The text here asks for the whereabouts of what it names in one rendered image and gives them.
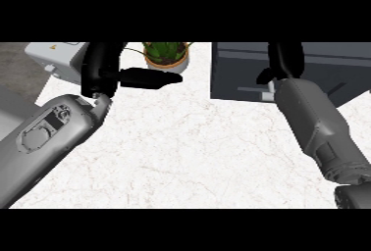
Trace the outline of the green potted plant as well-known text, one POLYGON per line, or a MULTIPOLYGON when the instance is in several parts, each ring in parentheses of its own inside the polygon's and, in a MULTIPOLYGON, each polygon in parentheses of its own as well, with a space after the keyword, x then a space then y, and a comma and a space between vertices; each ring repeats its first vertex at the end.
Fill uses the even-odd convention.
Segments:
POLYGON ((150 70, 181 74, 188 67, 190 42, 144 42, 144 50, 134 50, 141 53, 150 70))

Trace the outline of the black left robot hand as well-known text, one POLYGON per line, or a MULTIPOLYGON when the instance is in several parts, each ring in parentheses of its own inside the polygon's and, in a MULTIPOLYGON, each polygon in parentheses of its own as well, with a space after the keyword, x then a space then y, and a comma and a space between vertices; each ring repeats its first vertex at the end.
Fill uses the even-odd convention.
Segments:
POLYGON ((82 66, 82 95, 94 98, 97 94, 114 97, 117 87, 160 89, 184 81, 176 73, 142 68, 119 68, 120 54, 126 42, 92 42, 82 66))

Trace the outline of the pale grey appliance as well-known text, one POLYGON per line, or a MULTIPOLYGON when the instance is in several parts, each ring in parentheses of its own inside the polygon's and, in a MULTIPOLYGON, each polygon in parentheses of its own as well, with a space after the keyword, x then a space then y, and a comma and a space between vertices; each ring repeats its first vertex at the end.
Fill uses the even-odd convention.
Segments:
POLYGON ((89 42, 32 42, 26 53, 57 78, 82 84, 82 65, 89 42))

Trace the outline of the dark grey drawer cabinet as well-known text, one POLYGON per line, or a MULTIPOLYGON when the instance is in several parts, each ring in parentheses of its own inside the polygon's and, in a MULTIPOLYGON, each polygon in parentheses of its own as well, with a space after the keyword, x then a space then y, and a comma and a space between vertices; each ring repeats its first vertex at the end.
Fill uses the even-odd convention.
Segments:
MULTIPOLYGON (((304 42, 305 72, 341 107, 371 90, 371 42, 304 42)), ((213 42, 210 98, 262 102, 256 92, 240 87, 265 88, 258 77, 270 67, 267 42, 213 42)))

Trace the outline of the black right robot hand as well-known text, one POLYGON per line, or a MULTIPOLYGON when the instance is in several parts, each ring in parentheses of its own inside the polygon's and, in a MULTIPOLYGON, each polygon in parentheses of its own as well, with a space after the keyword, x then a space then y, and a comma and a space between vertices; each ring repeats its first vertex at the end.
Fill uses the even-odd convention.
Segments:
POLYGON ((268 43, 270 67, 262 70, 258 84, 267 85, 275 78, 299 78, 305 72, 305 52, 301 42, 268 43))

